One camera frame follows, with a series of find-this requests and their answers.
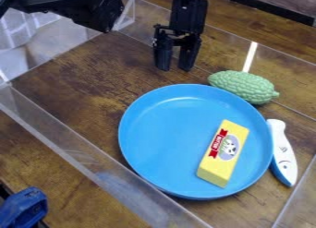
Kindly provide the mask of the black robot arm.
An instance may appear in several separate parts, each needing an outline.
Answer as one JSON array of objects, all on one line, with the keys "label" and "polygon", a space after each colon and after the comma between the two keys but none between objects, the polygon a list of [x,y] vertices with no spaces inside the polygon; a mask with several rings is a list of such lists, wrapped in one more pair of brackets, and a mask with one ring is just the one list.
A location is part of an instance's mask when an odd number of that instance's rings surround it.
[{"label": "black robot arm", "polygon": [[[208,0],[173,0],[169,25],[154,25],[154,64],[167,71],[173,47],[181,47],[178,68],[190,71],[198,56]],[[0,0],[0,18],[13,8],[27,14],[52,12],[87,28],[107,33],[126,5],[122,0]]]}]

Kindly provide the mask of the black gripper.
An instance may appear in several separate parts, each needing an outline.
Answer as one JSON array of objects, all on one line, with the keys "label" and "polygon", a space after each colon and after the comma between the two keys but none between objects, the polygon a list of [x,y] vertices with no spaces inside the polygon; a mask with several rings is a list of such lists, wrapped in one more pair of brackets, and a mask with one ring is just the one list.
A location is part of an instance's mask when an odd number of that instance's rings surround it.
[{"label": "black gripper", "polygon": [[194,66],[201,46],[200,35],[204,32],[208,13],[208,0],[173,0],[169,25],[155,24],[154,32],[154,64],[167,71],[173,55],[173,39],[182,38],[178,68],[189,72]]}]

